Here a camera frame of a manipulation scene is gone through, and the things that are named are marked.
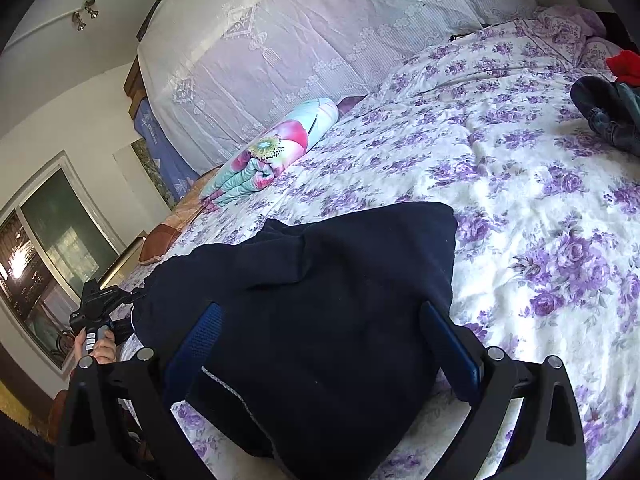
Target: finger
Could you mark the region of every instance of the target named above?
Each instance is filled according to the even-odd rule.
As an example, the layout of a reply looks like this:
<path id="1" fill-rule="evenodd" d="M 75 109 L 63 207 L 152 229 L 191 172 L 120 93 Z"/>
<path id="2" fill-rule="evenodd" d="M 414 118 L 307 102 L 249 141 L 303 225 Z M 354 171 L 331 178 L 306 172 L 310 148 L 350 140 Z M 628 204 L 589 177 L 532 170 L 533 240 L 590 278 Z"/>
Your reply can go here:
<path id="1" fill-rule="evenodd" d="M 94 345 L 94 350 L 96 348 L 111 348 L 113 351 L 116 349 L 116 343 L 109 339 L 98 339 L 98 342 Z"/>
<path id="2" fill-rule="evenodd" d="M 74 339 L 74 357 L 76 362 L 82 358 L 82 345 L 86 340 L 86 330 L 83 328 L 80 333 Z"/>
<path id="3" fill-rule="evenodd" d="M 95 360 L 98 361 L 99 365 L 110 365 L 115 362 L 114 360 L 109 359 L 107 357 L 97 357 L 95 358 Z"/>
<path id="4" fill-rule="evenodd" d="M 104 364 L 104 360 L 108 363 L 116 361 L 116 352 L 111 348 L 101 347 L 95 348 L 91 355 L 100 363 Z"/>

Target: hand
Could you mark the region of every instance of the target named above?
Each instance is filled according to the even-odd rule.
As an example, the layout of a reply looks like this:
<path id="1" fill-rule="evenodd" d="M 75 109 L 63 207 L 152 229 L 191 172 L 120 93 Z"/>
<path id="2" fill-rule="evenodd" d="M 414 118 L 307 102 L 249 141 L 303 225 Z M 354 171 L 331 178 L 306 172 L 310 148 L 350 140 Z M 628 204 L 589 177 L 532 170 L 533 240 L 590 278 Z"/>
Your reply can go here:
<path id="1" fill-rule="evenodd" d="M 82 358 L 82 348 L 86 339 L 86 330 L 83 328 L 74 340 L 74 356 L 76 363 Z M 104 339 L 98 339 L 94 345 L 94 350 L 89 354 L 98 361 L 98 364 L 105 365 L 116 362 L 116 336 L 111 330 L 105 330 Z"/>

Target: ceiling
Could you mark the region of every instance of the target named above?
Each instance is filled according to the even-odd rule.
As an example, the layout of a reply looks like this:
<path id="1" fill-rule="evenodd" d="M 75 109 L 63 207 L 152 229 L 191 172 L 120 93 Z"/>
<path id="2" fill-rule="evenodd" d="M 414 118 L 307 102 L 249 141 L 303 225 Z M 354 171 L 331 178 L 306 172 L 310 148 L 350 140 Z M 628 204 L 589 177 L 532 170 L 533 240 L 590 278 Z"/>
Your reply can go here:
<path id="1" fill-rule="evenodd" d="M 84 12 L 78 32 L 71 14 L 84 1 L 36 0 L 9 39 L 0 56 L 0 137 L 62 92 L 135 58 L 136 33 L 156 0 L 95 0 L 99 16 Z"/>

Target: red cloth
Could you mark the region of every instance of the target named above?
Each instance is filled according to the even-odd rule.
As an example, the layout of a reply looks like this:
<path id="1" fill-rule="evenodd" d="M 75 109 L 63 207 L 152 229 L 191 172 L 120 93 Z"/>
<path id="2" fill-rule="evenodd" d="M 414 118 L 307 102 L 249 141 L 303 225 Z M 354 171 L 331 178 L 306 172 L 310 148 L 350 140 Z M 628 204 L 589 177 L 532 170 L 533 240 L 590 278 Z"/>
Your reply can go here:
<path id="1" fill-rule="evenodd" d="M 607 59 L 607 66 L 618 81 L 630 86 L 640 86 L 640 56 L 631 50 L 623 50 Z"/>

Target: glass pane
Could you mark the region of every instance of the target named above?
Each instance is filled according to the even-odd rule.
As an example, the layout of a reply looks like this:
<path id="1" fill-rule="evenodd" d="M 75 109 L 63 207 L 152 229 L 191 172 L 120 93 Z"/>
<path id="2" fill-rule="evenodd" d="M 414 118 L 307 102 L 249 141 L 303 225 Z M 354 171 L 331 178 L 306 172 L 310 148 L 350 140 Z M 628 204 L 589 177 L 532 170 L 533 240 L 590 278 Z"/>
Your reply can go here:
<path id="1" fill-rule="evenodd" d="M 68 323 L 76 304 L 47 269 L 15 212 L 0 226 L 0 296 L 62 368 L 73 344 Z"/>
<path id="2" fill-rule="evenodd" d="M 62 170 L 49 177 L 20 209 L 47 256 L 78 296 L 84 282 L 100 279 L 118 257 Z"/>

